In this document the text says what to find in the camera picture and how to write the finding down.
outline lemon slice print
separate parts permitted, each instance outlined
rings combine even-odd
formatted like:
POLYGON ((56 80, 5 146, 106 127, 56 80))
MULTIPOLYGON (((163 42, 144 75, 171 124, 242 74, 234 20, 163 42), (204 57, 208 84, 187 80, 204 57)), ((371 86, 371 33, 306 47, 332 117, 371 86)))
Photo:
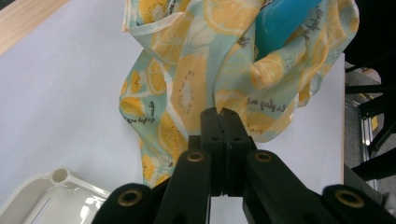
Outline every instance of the lemon slice print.
POLYGON ((120 109, 123 113, 134 116, 143 116, 146 114, 143 102, 136 97, 123 98, 120 101, 120 109))
POLYGON ((161 184, 163 181, 165 181, 169 177, 170 177, 169 174, 164 174, 164 175, 159 176, 157 181, 155 182, 154 186, 161 184))
POLYGON ((247 96, 241 91, 219 90, 215 94, 216 108, 220 111, 222 108, 228 108, 243 119, 242 107, 246 105, 247 96))
POLYGON ((134 70, 131 77, 131 93, 137 93, 142 89, 141 79, 139 73, 134 70))
POLYGON ((170 103, 189 134, 200 130, 200 114, 206 109, 206 58, 189 54, 180 60, 170 103))
POLYGON ((169 114, 164 111, 158 126, 160 145, 177 161, 178 156, 187 149, 187 141, 177 129, 169 114))
POLYGON ((303 89, 298 92, 298 106, 307 105, 311 96, 311 83, 308 82, 305 87, 303 87, 303 89))
POLYGON ((166 14, 167 0, 150 0, 139 2, 139 14, 144 24, 163 19, 166 14))
POLYGON ((184 39, 191 25, 192 15, 185 13, 166 29, 153 34, 152 50, 166 63, 176 64, 183 50, 184 39))
POLYGON ((147 180, 152 178, 152 175, 156 172, 156 167, 159 166, 158 160, 155 157, 150 157, 148 155, 142 156, 142 166, 143 166, 143 177, 147 180))
POLYGON ((186 36, 183 49, 184 54, 193 52, 207 54, 209 52, 209 46, 215 37, 216 32, 210 29, 210 27, 207 27, 204 17, 195 16, 186 36))
POLYGON ((247 115, 247 131, 255 140, 270 130, 276 120, 262 112, 251 111, 247 115))
POLYGON ((285 64, 279 53, 272 53, 254 63, 250 77, 256 90, 261 90, 282 78, 285 64))
POLYGON ((191 0, 179 0, 175 3, 175 11, 176 12, 184 12, 187 9, 191 0))
POLYGON ((121 95, 125 94, 127 88, 128 88, 128 82, 125 80, 124 83, 122 84, 121 95))
POLYGON ((204 1, 207 24, 224 35, 241 36, 256 18, 260 1, 208 0, 204 1))
POLYGON ((163 71, 154 59, 148 66, 148 87, 154 95, 161 95, 166 91, 163 71))

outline fabric cloth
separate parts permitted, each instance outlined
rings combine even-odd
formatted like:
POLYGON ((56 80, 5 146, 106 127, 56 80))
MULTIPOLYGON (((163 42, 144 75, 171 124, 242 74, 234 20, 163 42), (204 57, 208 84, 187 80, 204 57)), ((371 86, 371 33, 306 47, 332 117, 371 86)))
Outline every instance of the fabric cloth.
POLYGON ((358 11, 353 0, 293 2, 126 0, 123 30, 144 49, 120 112, 141 137, 145 184, 172 174, 203 110, 234 110, 266 142, 318 91, 357 32, 358 11))

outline plastic container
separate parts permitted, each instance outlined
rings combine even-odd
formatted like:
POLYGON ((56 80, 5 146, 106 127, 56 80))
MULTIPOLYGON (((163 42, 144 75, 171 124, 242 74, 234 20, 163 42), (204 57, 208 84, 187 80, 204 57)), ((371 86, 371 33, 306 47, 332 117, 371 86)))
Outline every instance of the plastic container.
POLYGON ((108 195, 61 167, 21 184, 0 209, 0 223, 92 223, 108 195))

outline black metal frame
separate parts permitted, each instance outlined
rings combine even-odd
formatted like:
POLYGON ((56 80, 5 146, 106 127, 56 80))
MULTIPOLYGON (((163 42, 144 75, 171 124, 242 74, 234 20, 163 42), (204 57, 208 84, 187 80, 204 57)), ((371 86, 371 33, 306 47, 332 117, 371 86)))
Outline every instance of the black metal frame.
POLYGON ((394 108, 394 104, 396 103, 396 99, 394 97, 396 87, 389 85, 346 87, 346 94, 355 93, 383 93, 383 95, 358 106, 362 119, 368 119, 379 114, 384 114, 384 127, 368 146, 369 155, 373 158, 389 137, 396 132, 396 108, 394 108))
POLYGON ((356 189, 330 186, 322 196, 307 189, 276 154, 256 148, 232 110, 205 110, 201 126, 170 179, 116 189, 93 224, 209 223, 210 198, 224 194, 243 197, 248 223, 396 223, 356 189))

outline black chair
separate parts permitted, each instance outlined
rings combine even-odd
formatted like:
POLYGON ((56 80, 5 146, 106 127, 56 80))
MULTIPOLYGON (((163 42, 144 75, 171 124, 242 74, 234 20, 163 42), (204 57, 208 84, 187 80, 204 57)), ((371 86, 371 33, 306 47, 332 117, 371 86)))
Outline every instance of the black chair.
POLYGON ((380 85, 349 86, 346 94, 382 93, 364 104, 359 105, 363 119, 384 114, 384 125, 368 146, 369 155, 376 152, 396 133, 396 1, 356 0, 360 12, 359 30, 344 53, 348 63, 357 68, 373 68, 381 77, 380 85))

